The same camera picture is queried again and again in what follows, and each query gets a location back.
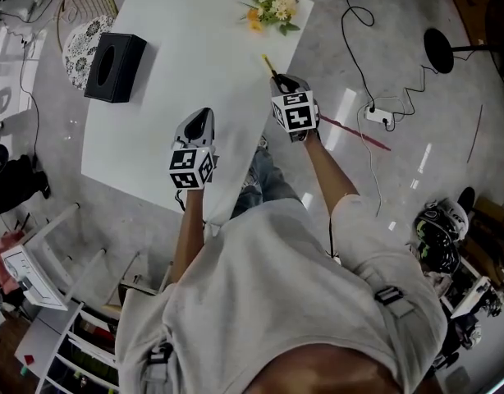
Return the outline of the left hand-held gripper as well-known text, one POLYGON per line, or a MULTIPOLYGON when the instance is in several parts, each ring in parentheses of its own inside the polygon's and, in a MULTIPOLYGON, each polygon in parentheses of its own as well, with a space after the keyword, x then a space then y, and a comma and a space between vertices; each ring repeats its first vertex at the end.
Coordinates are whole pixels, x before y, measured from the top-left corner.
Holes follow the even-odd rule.
POLYGON ((178 190, 202 190, 216 168, 215 147, 199 146, 183 140, 213 141, 215 117, 211 108, 190 114, 176 129, 168 173, 178 190))

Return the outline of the yellow white flower bouquet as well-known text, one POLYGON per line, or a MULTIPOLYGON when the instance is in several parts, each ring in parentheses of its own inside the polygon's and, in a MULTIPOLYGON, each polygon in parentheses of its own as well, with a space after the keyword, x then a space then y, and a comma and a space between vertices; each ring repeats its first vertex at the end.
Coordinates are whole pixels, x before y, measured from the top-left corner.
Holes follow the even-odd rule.
POLYGON ((239 22, 245 22, 254 32, 262 32, 267 27, 273 27, 282 35, 300 30, 293 20, 298 13, 299 0, 250 0, 241 2, 246 7, 246 13, 241 15, 239 22))

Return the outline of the person's right forearm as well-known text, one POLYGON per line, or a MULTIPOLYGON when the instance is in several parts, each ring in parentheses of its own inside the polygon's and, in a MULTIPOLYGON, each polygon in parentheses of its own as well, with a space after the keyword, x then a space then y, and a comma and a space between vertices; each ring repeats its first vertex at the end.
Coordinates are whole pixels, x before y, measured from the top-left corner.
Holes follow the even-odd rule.
POLYGON ((332 215, 341 199, 347 195, 357 195, 358 191, 325 149, 316 131, 307 133, 304 146, 313 165, 328 213, 332 215))

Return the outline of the person's grey shirt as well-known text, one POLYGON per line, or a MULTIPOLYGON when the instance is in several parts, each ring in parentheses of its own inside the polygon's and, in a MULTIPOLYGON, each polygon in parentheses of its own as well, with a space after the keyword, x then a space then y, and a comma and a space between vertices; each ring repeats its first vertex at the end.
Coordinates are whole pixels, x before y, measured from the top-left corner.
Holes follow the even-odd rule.
POLYGON ((338 259, 299 201, 270 201, 227 222, 162 293, 128 291, 121 394, 242 394, 271 360, 310 344, 357 350, 411 393, 447 331, 433 286, 358 195, 338 202, 332 234, 338 259))

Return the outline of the person's left forearm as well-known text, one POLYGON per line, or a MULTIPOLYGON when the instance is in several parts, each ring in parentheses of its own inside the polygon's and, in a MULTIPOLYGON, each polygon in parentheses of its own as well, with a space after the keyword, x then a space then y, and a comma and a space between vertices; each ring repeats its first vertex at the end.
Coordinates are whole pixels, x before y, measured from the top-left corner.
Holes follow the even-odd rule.
POLYGON ((176 253, 171 269, 171 283, 177 283, 204 246, 204 190, 188 190, 181 220, 176 253))

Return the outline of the person's jeans leg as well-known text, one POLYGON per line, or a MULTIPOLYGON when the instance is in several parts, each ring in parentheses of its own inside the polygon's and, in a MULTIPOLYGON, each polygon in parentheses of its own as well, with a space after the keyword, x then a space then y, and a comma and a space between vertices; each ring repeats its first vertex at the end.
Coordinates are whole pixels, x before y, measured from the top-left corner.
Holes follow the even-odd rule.
POLYGON ((250 208, 278 199, 300 201, 296 192, 285 181, 282 170, 274 165, 268 150, 258 147, 241 187, 231 219, 250 208))

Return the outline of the black bag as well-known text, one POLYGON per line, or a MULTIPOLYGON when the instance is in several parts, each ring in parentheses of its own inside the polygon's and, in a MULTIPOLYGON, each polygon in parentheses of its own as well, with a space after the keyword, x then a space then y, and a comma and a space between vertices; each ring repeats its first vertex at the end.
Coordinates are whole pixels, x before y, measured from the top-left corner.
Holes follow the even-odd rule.
POLYGON ((0 144, 0 215, 40 192, 45 199, 51 195, 47 175, 34 170, 27 155, 10 159, 7 148, 0 144))

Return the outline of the black round stand base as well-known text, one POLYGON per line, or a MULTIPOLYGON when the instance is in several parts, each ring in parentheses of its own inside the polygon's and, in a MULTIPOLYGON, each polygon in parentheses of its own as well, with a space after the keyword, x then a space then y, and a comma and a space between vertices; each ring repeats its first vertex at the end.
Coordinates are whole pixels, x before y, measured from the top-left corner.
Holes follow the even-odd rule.
POLYGON ((437 72, 448 74, 453 70, 455 53, 465 51, 504 53, 504 44, 452 47, 447 37, 440 30, 429 28, 424 32, 424 51, 432 67, 437 72))

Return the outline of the white shelf unit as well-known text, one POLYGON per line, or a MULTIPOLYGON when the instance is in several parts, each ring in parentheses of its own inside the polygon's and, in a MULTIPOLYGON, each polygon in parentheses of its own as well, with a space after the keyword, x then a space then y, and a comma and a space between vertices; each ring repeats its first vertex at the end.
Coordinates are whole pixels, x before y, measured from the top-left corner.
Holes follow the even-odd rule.
POLYGON ((117 325, 74 300, 66 311, 42 308, 15 351, 39 379, 35 394, 120 394, 117 325))

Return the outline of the white framed board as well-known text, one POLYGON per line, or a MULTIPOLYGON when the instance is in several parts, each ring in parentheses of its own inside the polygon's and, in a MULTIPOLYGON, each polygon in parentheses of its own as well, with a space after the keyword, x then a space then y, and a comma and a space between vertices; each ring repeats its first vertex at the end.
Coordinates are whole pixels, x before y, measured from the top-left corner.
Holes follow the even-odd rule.
POLYGON ((22 289, 25 298, 39 307, 68 310, 62 293, 55 287, 34 256, 23 245, 0 254, 7 272, 22 289))

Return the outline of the floral seat cushion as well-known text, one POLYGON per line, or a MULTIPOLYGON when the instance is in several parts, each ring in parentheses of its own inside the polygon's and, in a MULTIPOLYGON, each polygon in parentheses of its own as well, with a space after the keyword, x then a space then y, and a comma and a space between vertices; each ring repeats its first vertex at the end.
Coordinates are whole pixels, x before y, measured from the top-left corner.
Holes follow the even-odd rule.
POLYGON ((62 61, 71 84, 84 90, 102 33, 111 30, 113 16, 101 15, 77 26, 67 37, 62 49, 62 61))

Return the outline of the black tissue box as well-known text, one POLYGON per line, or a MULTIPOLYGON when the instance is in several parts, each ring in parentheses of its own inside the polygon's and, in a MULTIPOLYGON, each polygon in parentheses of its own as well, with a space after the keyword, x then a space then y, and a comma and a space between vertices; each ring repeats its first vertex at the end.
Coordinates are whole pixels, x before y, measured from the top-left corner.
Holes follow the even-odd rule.
POLYGON ((127 103, 147 42, 134 34, 102 33, 84 95, 107 103, 127 103))

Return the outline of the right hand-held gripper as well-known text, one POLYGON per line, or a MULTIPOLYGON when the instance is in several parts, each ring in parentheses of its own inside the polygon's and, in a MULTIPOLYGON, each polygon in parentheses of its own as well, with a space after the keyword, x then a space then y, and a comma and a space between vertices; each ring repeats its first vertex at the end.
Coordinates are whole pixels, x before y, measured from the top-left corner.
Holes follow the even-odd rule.
POLYGON ((274 118, 291 142, 303 141, 310 131, 318 129, 318 105, 305 80, 276 74, 270 77, 270 90, 274 118))

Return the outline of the white power strip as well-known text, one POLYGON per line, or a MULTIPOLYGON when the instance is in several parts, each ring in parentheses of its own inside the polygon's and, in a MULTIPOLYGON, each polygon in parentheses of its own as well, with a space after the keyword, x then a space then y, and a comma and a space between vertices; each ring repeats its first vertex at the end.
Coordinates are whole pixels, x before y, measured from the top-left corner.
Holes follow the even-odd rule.
POLYGON ((393 115, 391 112, 375 108, 372 105, 369 105, 365 109, 364 116, 368 121, 383 124, 385 126, 391 125, 393 121, 393 115))

